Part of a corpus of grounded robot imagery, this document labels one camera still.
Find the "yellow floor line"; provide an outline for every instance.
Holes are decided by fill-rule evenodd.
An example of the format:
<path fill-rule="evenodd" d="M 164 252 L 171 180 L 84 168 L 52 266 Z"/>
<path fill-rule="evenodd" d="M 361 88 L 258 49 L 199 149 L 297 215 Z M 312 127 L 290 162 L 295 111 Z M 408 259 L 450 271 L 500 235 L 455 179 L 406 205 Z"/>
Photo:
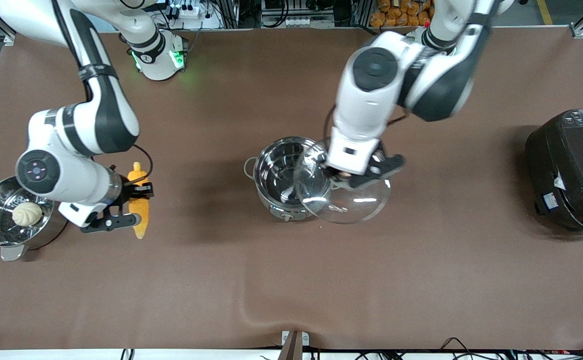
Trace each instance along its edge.
<path fill-rule="evenodd" d="M 550 16 L 550 10 L 547 9 L 547 3 L 545 0 L 537 0 L 538 2 L 538 9 L 540 9 L 540 15 L 542 16 L 542 21 L 545 25 L 554 25 L 554 21 L 552 21 L 552 16 Z"/>

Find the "metal bracket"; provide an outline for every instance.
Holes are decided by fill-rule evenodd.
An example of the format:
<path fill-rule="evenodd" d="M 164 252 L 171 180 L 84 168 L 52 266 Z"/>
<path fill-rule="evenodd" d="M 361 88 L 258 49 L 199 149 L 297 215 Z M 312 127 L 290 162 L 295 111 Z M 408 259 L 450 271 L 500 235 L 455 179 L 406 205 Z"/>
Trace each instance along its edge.
<path fill-rule="evenodd" d="M 310 345 L 310 335 L 307 332 L 283 331 L 282 350 L 278 360 L 303 360 L 303 346 Z"/>
<path fill-rule="evenodd" d="M 582 30 L 577 30 L 577 28 L 574 27 L 575 23 L 570 23 L 569 25 L 569 29 L 572 32 L 572 36 L 574 39 L 583 39 L 583 29 Z"/>

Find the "black appliance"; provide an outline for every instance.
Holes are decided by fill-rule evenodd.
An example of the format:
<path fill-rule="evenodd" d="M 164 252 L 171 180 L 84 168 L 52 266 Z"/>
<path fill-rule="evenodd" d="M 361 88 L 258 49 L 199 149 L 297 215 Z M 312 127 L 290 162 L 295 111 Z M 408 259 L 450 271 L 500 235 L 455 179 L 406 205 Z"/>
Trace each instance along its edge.
<path fill-rule="evenodd" d="M 570 231 L 583 231 L 583 109 L 565 111 L 527 138 L 534 206 Z"/>

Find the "brown table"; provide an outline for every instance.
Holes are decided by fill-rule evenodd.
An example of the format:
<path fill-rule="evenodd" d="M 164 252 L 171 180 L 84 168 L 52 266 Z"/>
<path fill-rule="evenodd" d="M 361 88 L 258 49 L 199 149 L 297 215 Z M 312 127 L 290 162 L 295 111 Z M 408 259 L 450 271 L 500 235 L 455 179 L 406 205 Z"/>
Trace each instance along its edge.
<path fill-rule="evenodd" d="M 521 158 L 531 130 L 583 107 L 583 40 L 567 28 L 495 30 L 458 116 L 385 133 L 407 166 L 386 208 L 350 226 L 277 221 L 241 168 L 280 137 L 320 136 L 363 30 L 202 33 L 164 82 L 103 39 L 156 164 L 149 229 L 72 227 L 34 259 L 0 260 L 0 349 L 264 347 L 282 330 L 322 348 L 583 347 L 583 235 L 539 221 Z M 3 49 L 0 180 L 31 114 L 83 99 L 75 73 L 65 48 Z"/>

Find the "basket of bread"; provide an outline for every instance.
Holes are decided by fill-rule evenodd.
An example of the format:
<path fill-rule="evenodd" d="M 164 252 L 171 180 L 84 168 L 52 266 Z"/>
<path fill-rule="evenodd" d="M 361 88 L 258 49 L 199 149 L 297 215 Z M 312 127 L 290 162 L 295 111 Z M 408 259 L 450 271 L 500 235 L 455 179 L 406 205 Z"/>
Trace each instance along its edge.
<path fill-rule="evenodd" d="M 371 14 L 369 26 L 426 27 L 434 16 L 434 0 L 376 0 L 378 11 Z"/>

